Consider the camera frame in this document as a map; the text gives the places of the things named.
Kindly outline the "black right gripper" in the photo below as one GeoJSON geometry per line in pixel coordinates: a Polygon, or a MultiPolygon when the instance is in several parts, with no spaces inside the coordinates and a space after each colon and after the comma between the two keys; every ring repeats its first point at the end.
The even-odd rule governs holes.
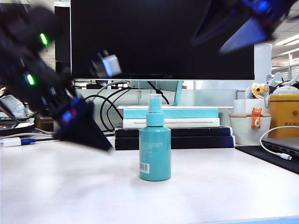
{"type": "Polygon", "coordinates": [[[261,23],[281,22],[289,9],[289,0],[211,0],[192,44],[219,38],[220,53],[229,53],[261,43],[269,37],[261,23]]]}

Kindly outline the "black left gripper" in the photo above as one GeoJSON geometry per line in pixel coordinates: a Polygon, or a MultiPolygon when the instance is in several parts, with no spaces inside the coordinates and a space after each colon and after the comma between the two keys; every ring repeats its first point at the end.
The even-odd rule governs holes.
{"type": "Polygon", "coordinates": [[[56,139],[106,152],[113,149],[93,119],[93,103],[86,102],[72,84],[42,87],[42,115],[48,115],[58,123],[56,139]]]}

